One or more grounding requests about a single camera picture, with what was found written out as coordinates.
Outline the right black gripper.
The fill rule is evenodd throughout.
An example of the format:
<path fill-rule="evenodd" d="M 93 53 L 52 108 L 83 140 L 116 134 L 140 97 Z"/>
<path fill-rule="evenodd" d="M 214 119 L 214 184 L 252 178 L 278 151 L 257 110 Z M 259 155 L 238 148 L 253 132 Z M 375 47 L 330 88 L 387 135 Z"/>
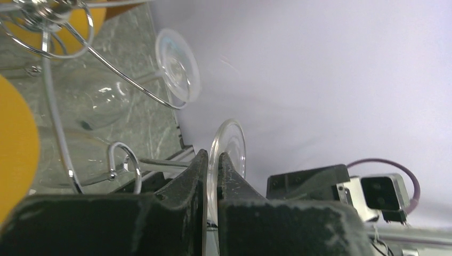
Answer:
<path fill-rule="evenodd" d="M 271 175 L 267 179 L 267 199 L 339 201 L 337 185 L 349 182 L 344 164 Z"/>

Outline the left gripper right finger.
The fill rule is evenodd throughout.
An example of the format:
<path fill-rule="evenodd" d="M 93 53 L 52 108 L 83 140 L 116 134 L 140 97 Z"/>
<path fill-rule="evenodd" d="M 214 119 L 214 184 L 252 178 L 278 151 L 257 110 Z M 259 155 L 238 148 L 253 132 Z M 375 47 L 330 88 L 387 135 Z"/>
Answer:
<path fill-rule="evenodd" d="M 219 156 L 220 255 L 372 255 L 356 210 L 335 201 L 269 200 Z"/>

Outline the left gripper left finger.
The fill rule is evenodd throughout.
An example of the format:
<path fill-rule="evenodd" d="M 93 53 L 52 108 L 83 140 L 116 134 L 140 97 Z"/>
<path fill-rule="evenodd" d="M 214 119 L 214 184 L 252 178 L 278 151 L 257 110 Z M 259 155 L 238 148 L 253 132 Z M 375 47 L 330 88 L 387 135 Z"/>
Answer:
<path fill-rule="evenodd" d="M 1 227 L 1 255 L 204 255 L 208 153 L 154 193 L 33 195 Z"/>

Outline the orange plastic goblet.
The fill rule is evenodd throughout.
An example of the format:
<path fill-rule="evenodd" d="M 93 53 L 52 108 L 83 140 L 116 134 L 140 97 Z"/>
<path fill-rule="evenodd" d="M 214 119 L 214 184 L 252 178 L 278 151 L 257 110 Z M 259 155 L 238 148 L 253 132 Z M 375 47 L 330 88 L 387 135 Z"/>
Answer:
<path fill-rule="evenodd" d="M 28 195 L 38 161 L 33 114 L 20 92 L 1 76 L 1 222 Z"/>
<path fill-rule="evenodd" d="M 87 52 L 107 16 L 107 1 L 1 1 L 1 29 L 34 55 L 72 59 Z"/>

